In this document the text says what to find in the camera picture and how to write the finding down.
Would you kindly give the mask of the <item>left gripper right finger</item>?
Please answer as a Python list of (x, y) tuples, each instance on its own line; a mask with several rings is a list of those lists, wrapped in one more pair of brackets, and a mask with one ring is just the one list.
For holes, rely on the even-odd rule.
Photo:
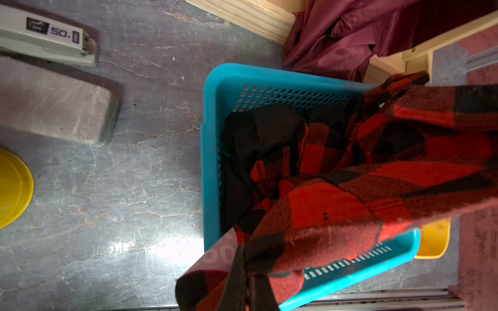
[(255, 275), (248, 281), (248, 305), (250, 311), (279, 311), (269, 278)]

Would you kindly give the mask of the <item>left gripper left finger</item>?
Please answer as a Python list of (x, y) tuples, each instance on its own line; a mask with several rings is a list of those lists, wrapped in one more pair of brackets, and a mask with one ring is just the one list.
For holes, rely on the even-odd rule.
[(247, 306), (247, 276), (245, 247), (239, 246), (229, 272), (223, 295), (219, 301), (219, 311), (244, 311)]

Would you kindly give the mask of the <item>black long-sleeve shirt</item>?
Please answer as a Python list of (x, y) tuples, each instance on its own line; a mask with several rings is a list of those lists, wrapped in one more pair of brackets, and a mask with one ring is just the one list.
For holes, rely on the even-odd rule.
[(348, 145), (347, 122), (345, 110), (336, 105), (303, 112), (272, 105), (230, 114), (221, 137), (223, 231), (253, 234), (286, 196), (295, 228), (357, 216), (357, 203), (324, 181)]

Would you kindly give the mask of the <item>red black plaid shirt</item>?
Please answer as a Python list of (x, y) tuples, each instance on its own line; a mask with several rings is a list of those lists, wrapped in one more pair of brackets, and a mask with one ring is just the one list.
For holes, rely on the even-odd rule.
[[(234, 229), (176, 284), (180, 310), (217, 310), (236, 250), (249, 278), (266, 275), (280, 306), (303, 287), (306, 268), (355, 259), (405, 231), (497, 204), (497, 86), (428, 85), (394, 75), (341, 106), (348, 145), (324, 181), (349, 195), (358, 215), (291, 225), (290, 196), (251, 235)], [(249, 310), (247, 296), (246, 310)]]

